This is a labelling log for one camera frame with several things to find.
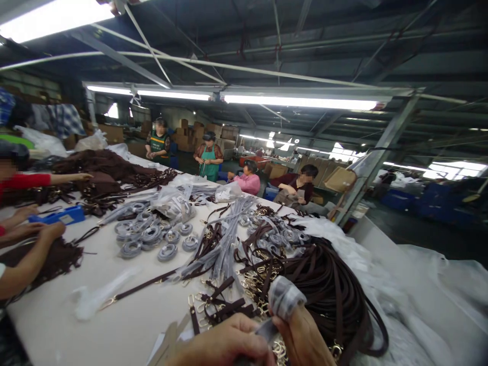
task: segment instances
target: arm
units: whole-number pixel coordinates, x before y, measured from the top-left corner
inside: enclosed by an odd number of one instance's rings
[[[64,231],[65,226],[62,223],[46,226],[32,249],[19,264],[13,268],[5,268],[4,275],[0,278],[0,299],[15,296],[32,283],[46,261],[52,242]]]

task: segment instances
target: steel beam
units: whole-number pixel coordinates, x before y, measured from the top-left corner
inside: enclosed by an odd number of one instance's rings
[[[89,35],[87,32],[84,32],[82,30],[76,31],[76,32],[71,32],[71,36],[78,41],[90,46],[91,48],[94,48],[97,51],[102,52],[104,55],[110,57],[111,59],[121,63],[125,67],[128,67],[129,69],[134,70],[136,73],[148,78],[152,82],[155,82],[156,84],[166,88],[166,89],[171,89],[171,85],[168,84],[166,81],[161,79],[159,76],[156,76],[152,72],[149,72],[145,68],[141,67],[140,65],[136,64],[134,61],[128,59],[125,56],[122,56],[120,53],[115,51],[114,49],[110,48],[107,46],[105,43],[100,42],[99,40],[95,39],[91,35]]]
[[[419,99],[419,95],[415,95],[410,100],[403,104],[398,114],[391,120],[376,147],[389,148],[398,141],[398,138],[405,130],[408,122],[411,120],[415,104]],[[335,222],[340,226],[344,226],[352,211],[362,199],[364,192],[369,187],[373,179],[376,177],[378,170],[381,168],[383,162],[389,155],[387,150],[375,150],[365,159],[365,167],[361,171],[361,176],[358,177],[352,190],[346,194],[346,200],[341,211],[336,214]]]

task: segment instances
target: white table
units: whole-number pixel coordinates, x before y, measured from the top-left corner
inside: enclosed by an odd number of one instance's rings
[[[130,161],[142,166],[149,162],[137,157]],[[275,210],[279,208],[261,198],[258,201]],[[58,201],[43,205],[42,209],[56,205],[65,204]],[[197,207],[197,215],[190,221],[194,230],[201,232],[200,220],[206,220],[214,209],[223,205]],[[7,207],[0,211],[0,217],[8,217],[13,212],[14,208]],[[290,208],[283,207],[280,214],[290,212]],[[66,240],[79,238],[98,220],[87,217],[84,222],[68,226],[63,237]],[[112,223],[103,227],[81,244],[86,252],[97,254],[84,254],[80,268],[43,284],[8,307],[33,365],[145,365],[158,335],[172,321],[179,321],[188,313],[188,296],[204,290],[199,279],[193,279],[186,287],[182,284],[151,285],[98,312],[89,322],[76,320],[71,293],[78,287],[88,286],[93,291],[112,281],[124,269],[141,266],[142,272],[124,285],[120,291],[123,292],[178,268],[193,255],[184,252],[179,245],[176,257],[168,263],[157,260],[157,249],[142,252],[134,259],[121,259],[117,256],[119,246],[115,242],[114,226]],[[248,237],[243,227],[239,227],[238,235]]]

